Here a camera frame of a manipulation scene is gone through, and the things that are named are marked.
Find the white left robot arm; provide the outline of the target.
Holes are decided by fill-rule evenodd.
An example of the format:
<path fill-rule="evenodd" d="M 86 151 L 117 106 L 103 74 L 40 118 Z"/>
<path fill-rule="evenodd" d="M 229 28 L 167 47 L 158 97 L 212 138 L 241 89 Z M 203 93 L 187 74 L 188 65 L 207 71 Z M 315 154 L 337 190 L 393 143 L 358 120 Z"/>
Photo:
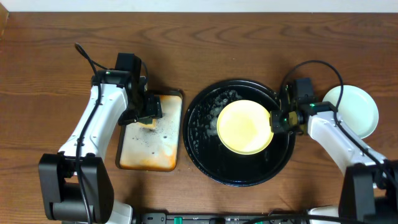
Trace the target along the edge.
<path fill-rule="evenodd" d="M 116 125 L 160 116 L 159 97 L 138 71 L 100 70 L 72 135 L 38 164 L 45 215 L 63 223 L 132 223 L 133 208 L 117 201 L 104 159 Z"/>

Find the mint green plate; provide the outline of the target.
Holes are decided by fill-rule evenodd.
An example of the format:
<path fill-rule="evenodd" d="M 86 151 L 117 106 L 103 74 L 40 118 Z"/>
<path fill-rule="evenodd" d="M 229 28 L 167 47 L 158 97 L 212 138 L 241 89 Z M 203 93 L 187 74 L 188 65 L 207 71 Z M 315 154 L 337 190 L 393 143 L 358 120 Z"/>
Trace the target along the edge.
<path fill-rule="evenodd" d="M 341 116 L 341 124 L 345 124 L 358 137 L 364 139 L 375 131 L 379 110 L 367 92 L 353 85 L 344 85 L 338 116 Z"/>

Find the pale yellow plate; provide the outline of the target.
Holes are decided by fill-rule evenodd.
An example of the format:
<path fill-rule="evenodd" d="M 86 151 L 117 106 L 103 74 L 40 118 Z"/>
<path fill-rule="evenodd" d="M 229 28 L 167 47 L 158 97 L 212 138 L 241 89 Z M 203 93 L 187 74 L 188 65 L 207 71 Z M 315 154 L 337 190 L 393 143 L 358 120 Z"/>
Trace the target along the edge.
<path fill-rule="evenodd" d="M 270 117 L 270 112 L 255 101 L 234 101 L 225 106 L 218 116 L 218 137 L 232 152 L 245 156 L 257 154 L 274 137 Z"/>

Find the green and yellow sponge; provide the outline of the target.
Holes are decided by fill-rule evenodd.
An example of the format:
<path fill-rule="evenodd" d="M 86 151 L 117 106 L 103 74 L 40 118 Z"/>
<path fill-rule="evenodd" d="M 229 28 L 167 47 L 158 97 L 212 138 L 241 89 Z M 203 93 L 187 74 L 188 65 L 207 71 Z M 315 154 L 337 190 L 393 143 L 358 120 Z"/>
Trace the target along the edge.
<path fill-rule="evenodd" d="M 155 129 L 156 128 L 156 119 L 152 119 L 152 118 L 142 119 L 138 122 L 138 125 L 142 128 Z"/>

